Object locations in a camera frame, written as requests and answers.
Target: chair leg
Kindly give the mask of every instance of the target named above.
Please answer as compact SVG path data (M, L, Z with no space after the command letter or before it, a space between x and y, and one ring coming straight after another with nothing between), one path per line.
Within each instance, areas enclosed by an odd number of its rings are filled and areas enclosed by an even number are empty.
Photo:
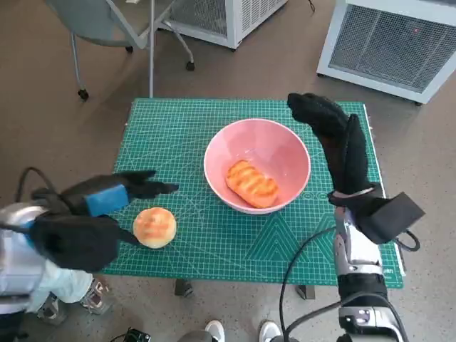
M183 37L180 35L179 32L177 32L176 28L168 20L164 20L163 23L164 23L164 25L168 26L172 32L174 32L174 35L176 35L177 39L180 41L182 46L184 46L184 49L186 50L186 52L188 53L188 56L190 57L190 60L187 62L186 68L188 71L193 71L195 69L195 61L193 60L193 53L190 50L190 48L188 47L187 43L185 43L185 40L183 39Z
M76 35L70 32L71 37L71 51L73 52L74 71L76 74L76 81L78 82L78 95L83 101L87 101L88 93L86 87L84 87L81 77L79 76L79 62L78 62L78 49L76 48Z

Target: person's foot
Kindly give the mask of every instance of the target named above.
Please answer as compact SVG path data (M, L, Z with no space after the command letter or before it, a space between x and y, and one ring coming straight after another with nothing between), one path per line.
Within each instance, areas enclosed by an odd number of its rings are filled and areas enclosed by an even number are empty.
M56 298L53 294L44 302L43 306L36 313L43 322L58 326L64 322L68 316L65 304Z
M281 336L279 326L272 321L264 322L259 331L259 342L270 342L277 336Z
M87 293L79 302L95 315L104 314L113 305L109 287L95 277L93 277Z
M210 321L204 329L210 333L217 342L225 342L225 330L220 321Z

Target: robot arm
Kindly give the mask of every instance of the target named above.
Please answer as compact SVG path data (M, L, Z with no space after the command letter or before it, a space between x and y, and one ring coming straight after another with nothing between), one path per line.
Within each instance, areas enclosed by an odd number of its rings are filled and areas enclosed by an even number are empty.
M26 169L22 180L29 170L36 169ZM138 242L117 222L103 216L135 198L154 198L177 190L177 185L148 181L154 174L96 176L61 194L52 189L36 190L31 202L0 209L0 341L14 341L17 336L45 259L63 268L95 271L117 256L119 239Z
M311 126L325 153L336 206L334 259L342 307L339 323L346 335L338 342L407 342L397 313L388 304L379 244L396 239L424 215L404 193L384 198L367 178L366 140L359 118L349 117L328 99L290 94L295 120ZM351 296L365 294L351 300Z

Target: bread roll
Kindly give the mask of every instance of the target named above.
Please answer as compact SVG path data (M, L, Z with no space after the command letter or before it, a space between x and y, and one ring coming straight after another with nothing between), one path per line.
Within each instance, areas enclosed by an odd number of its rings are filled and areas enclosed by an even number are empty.
M176 236L176 219L166 209L143 210L133 222L133 234L149 248L162 248Z
M264 176L246 160L231 166L225 180L231 190L256 208L271 207L279 193L276 181Z

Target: table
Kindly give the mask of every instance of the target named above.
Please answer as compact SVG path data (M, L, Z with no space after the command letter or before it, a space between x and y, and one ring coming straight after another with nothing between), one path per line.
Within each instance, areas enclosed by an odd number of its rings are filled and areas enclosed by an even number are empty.
M359 116L367 137L368 176L381 181L366 109L362 103L340 103ZM244 118L268 118L291 128L311 156L311 177L304 192L279 212L251 216L226 206L204 178L203 157L210 139L225 125ZM334 225L332 190L323 150L307 125L294 121L284 101L211 99L137 99L132 106L115 172L156 169L156 179L180 184L178 192L154 200L135 200L113 214L132 229L136 215L148 207L166 207L177 218L177 235L163 249L122 243L106 274L159 276L225 281L282 281L290 258L302 240ZM333 236L312 242L289 282L336 285ZM394 244L382 246L385 280L403 287L402 264Z

